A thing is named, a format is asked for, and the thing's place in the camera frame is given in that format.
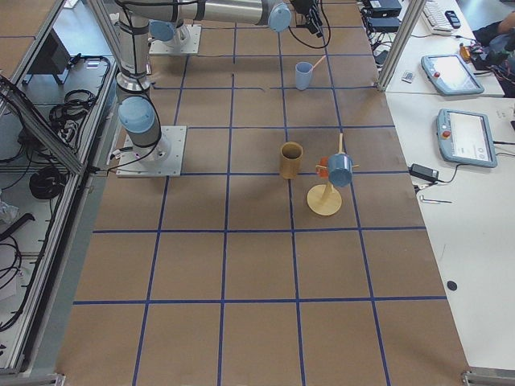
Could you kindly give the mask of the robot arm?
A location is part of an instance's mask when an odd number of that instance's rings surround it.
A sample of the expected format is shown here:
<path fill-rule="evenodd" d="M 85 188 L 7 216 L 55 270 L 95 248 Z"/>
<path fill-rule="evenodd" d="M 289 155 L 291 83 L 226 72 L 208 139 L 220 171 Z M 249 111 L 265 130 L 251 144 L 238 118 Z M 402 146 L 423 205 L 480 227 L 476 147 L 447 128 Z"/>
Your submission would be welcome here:
<path fill-rule="evenodd" d="M 150 100 L 149 55 L 198 52 L 203 20 L 267 26 L 281 32 L 293 15 L 321 37 L 327 19 L 318 1 L 119 1 L 118 116 L 129 134 L 136 160 L 165 158 L 159 116 Z"/>

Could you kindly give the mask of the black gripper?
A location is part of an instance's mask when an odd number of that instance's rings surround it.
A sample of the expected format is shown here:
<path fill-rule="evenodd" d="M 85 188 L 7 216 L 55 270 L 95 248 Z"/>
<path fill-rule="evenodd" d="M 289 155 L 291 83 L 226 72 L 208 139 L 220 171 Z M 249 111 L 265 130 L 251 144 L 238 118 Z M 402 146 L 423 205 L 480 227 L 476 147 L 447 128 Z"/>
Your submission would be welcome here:
<path fill-rule="evenodd" d="M 290 0 L 291 5 L 294 7 L 297 14 L 304 17 L 304 26 L 310 31 L 312 35 L 322 35 L 322 22 L 318 14 L 318 5 L 315 0 Z"/>

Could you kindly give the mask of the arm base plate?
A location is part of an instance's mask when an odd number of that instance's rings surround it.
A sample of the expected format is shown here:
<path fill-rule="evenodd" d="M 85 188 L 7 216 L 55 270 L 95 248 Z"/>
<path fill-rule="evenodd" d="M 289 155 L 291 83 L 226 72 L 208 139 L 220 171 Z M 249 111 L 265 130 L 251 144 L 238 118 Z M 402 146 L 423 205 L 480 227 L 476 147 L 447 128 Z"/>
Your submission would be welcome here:
<path fill-rule="evenodd" d="M 172 39 L 163 41 L 153 37 L 150 41 L 150 55 L 197 55 L 200 48 L 202 26 L 184 24 L 175 29 Z"/>
<path fill-rule="evenodd" d="M 134 147 L 122 152 L 121 167 L 117 167 L 117 176 L 127 178 L 178 177 L 181 175 L 183 152 L 187 136 L 185 125 L 163 125 L 162 137 L 152 153 L 145 158 L 150 148 Z"/>

